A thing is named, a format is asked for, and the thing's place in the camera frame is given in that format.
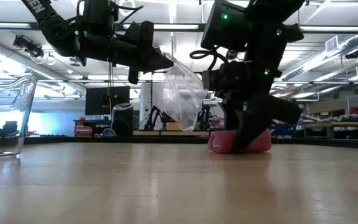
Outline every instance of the clear plastic bag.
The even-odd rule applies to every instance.
[[[188,67],[174,57],[169,59],[174,66],[165,74],[156,107],[174,119],[182,131],[192,131],[208,91]]]

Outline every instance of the computer screen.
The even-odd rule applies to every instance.
[[[119,103],[129,103],[129,89],[129,86],[86,89],[85,115],[110,114],[110,107],[113,108]]]

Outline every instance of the pink foam block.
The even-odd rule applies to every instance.
[[[233,149],[235,136],[236,130],[213,132],[209,137],[208,149],[219,154],[230,153]],[[270,131],[266,129],[246,147],[246,152],[265,152],[271,147],[272,140],[270,139]]]

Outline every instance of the robotic manipulator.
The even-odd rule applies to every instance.
[[[173,66],[173,62],[152,45],[154,23],[133,22],[124,35],[116,34],[116,30],[126,19],[143,6],[129,8],[107,0],[79,0],[76,16],[64,20],[50,5],[50,0],[22,2],[33,14],[55,51],[64,57],[76,57],[82,66],[86,65],[87,58],[111,62],[113,66],[128,66],[128,80],[132,84],[138,83],[139,72],[152,72]],[[82,16],[81,2],[84,2]],[[119,9],[133,12],[116,24]]]
[[[273,119],[296,124],[300,117],[298,105],[269,95],[287,43],[304,38],[298,24],[284,25],[304,0],[251,0],[244,8],[225,0],[215,0],[201,41],[201,47],[190,54],[193,59],[213,55],[213,64],[203,72],[203,85],[222,98],[225,130],[237,130],[233,153],[245,148],[263,133]],[[218,47],[229,49],[226,57]],[[229,62],[238,52],[244,60]],[[224,63],[212,70],[216,60]]]

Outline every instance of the clear plastic container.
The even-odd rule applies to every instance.
[[[36,86],[32,76],[0,85],[0,156],[22,152]]]

